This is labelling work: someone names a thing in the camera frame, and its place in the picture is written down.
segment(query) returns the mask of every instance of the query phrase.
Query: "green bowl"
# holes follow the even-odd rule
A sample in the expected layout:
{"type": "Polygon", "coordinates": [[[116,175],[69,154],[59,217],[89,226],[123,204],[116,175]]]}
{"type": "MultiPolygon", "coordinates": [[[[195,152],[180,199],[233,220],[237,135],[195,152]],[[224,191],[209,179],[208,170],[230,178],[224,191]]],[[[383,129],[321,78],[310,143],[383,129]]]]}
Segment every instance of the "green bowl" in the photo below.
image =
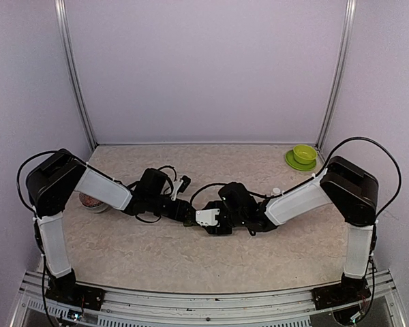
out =
{"type": "Polygon", "coordinates": [[[317,153],[313,147],[306,144],[299,144],[294,146],[294,159],[299,164],[309,165],[314,162],[316,157],[317,153]]]}

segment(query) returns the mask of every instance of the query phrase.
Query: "white wall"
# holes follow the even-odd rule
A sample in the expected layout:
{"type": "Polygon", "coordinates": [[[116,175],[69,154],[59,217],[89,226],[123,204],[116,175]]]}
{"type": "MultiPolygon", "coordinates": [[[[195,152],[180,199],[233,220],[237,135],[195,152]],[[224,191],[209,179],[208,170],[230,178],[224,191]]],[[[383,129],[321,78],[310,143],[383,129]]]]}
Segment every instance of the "white wall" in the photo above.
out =
{"type": "Polygon", "coordinates": [[[60,147],[89,155],[60,42],[53,1],[0,0],[0,327],[40,257],[16,193],[19,165],[60,147]]]}
{"type": "Polygon", "coordinates": [[[346,0],[79,0],[67,17],[99,143],[315,143],[346,0]]]}
{"type": "MultiPolygon", "coordinates": [[[[390,268],[409,317],[409,0],[360,0],[337,110],[325,146],[328,153],[349,136],[385,145],[403,172],[403,190],[380,218],[376,258],[390,268]]],[[[380,181],[380,205],[397,177],[373,146],[351,144],[341,152],[380,181]]]]}

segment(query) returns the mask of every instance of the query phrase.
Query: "robotic arm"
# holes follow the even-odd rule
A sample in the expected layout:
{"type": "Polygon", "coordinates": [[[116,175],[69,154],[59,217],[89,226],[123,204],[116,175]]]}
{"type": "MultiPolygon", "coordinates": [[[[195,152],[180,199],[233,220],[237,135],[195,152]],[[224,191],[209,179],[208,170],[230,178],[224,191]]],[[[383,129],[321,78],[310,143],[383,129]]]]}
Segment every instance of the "robotic arm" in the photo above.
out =
{"type": "Polygon", "coordinates": [[[244,185],[222,187],[221,200],[196,211],[177,198],[190,179],[171,182],[160,170],[148,168],[129,186],[85,165],[66,150],[60,150],[32,170],[26,179],[30,203],[35,211],[35,236],[45,253],[50,289],[48,298],[70,305],[100,310],[103,290],[76,284],[67,258],[63,235],[63,210],[73,191],[105,202],[128,215],[151,212],[177,221],[195,221],[209,234],[231,234],[246,227],[251,235],[268,232],[307,211],[334,203],[348,223],[348,252],[342,282],[314,290],[317,309],[342,305],[369,297],[365,280],[367,262],[375,243],[377,180],[349,161],[332,158],[327,167],[305,182],[257,203],[244,185]],[[168,181],[171,194],[162,190],[168,181]]]}

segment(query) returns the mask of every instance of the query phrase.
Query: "beige marble surface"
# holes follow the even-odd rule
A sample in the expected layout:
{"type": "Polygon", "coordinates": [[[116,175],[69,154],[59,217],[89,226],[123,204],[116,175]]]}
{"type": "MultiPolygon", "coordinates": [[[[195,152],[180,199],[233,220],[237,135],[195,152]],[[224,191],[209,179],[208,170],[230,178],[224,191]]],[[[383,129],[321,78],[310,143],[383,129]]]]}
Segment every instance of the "beige marble surface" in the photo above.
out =
{"type": "MultiPolygon", "coordinates": [[[[90,162],[125,184],[145,168],[165,164],[186,174],[188,200],[211,182],[239,181],[252,191],[288,189],[309,177],[284,161],[288,146],[146,145],[99,146],[90,162]]],[[[196,198],[200,208],[217,199],[217,188],[196,198]]],[[[152,219],[151,215],[143,218],[152,219]]],[[[135,290],[236,293],[281,290],[337,281],[346,251],[346,224],[324,206],[268,233],[251,237],[237,228],[231,236],[209,236],[163,218],[147,225],[113,209],[93,214],[74,194],[64,219],[70,261],[78,280],[135,290]]]]}

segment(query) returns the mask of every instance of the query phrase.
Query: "vertical metal post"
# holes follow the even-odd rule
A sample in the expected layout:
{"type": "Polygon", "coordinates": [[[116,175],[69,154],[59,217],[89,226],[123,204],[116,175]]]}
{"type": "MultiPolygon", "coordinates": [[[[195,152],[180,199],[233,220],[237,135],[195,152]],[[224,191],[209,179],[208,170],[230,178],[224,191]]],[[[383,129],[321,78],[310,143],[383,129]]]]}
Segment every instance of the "vertical metal post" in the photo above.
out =
{"type": "Polygon", "coordinates": [[[333,77],[332,89],[327,103],[326,114],[322,121],[320,135],[318,136],[316,146],[319,151],[322,151],[324,141],[326,140],[327,132],[329,131],[332,121],[333,113],[335,112],[336,101],[339,95],[339,88],[341,86],[342,76],[344,75],[344,68],[350,45],[350,37],[353,28],[354,11],[356,9],[356,0],[347,0],[346,16],[344,19],[344,28],[342,30],[341,45],[339,47],[338,62],[333,77]]]}
{"type": "Polygon", "coordinates": [[[70,31],[67,23],[67,13],[65,11],[65,0],[55,0],[56,16],[59,24],[59,31],[61,33],[63,49],[65,51],[65,59],[68,66],[68,72],[70,73],[70,80],[72,83],[74,97],[76,98],[78,113],[80,120],[82,121],[83,129],[87,137],[87,141],[91,151],[94,151],[97,147],[97,141],[95,140],[94,130],[89,120],[89,115],[83,101],[82,90],[80,88],[79,79],[76,71],[76,64],[74,62],[73,49],[70,38],[70,31]]]}

